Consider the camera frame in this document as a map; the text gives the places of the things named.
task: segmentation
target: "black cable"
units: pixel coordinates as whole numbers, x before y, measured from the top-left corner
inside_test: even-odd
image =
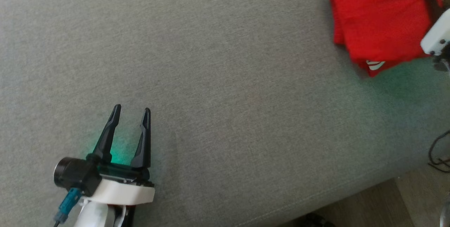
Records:
[[[433,168],[435,168],[435,169],[437,169],[437,170],[439,170],[439,171],[441,171],[441,172],[443,172],[443,173],[450,174],[450,171],[444,171],[444,170],[442,170],[442,169],[436,167],[437,165],[444,164],[445,166],[447,166],[447,167],[450,168],[450,166],[446,163],[446,162],[448,162],[448,161],[450,161],[450,160],[442,160],[442,159],[438,158],[437,160],[439,160],[439,162],[435,162],[435,161],[433,160],[433,156],[432,156],[432,152],[433,152],[433,150],[434,150],[434,147],[437,145],[437,142],[439,142],[440,139],[443,139],[444,137],[446,137],[448,134],[450,134],[450,130],[448,130],[448,131],[446,131],[444,134],[438,136],[438,137],[433,141],[433,143],[432,143],[432,145],[431,145],[431,147],[430,147],[430,150],[428,151],[428,159],[430,160],[430,163],[429,163],[428,165],[430,165],[431,167],[433,167]]]

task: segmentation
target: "couch cushion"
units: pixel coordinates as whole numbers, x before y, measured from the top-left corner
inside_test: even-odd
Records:
[[[6,226],[50,225],[55,164],[93,150],[116,103],[119,163],[152,110],[136,226],[273,226],[424,164],[448,129],[448,75],[360,78],[328,0],[0,0],[0,19]]]

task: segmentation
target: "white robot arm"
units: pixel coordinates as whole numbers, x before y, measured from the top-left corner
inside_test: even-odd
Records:
[[[69,192],[56,214],[55,227],[64,223],[70,210],[83,199],[75,227],[131,227],[136,205],[151,203],[155,194],[150,174],[150,109],[143,114],[141,137],[129,166],[111,163],[114,130],[121,106],[114,107],[94,151],[86,160],[63,158],[53,179]]]
[[[434,57],[437,70],[450,71],[450,9],[437,19],[420,45],[426,54]]]

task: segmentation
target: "green light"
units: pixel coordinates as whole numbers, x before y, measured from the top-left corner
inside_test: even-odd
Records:
[[[135,152],[133,150],[130,149],[130,146],[127,144],[125,139],[115,136],[111,147],[111,163],[129,165],[130,161],[134,157]]]

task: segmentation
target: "red cloth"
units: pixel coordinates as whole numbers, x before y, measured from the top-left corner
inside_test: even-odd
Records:
[[[425,56],[420,42],[431,26],[425,0],[330,1],[334,42],[345,45],[352,61],[369,76]],[[385,63],[372,70],[370,61]]]

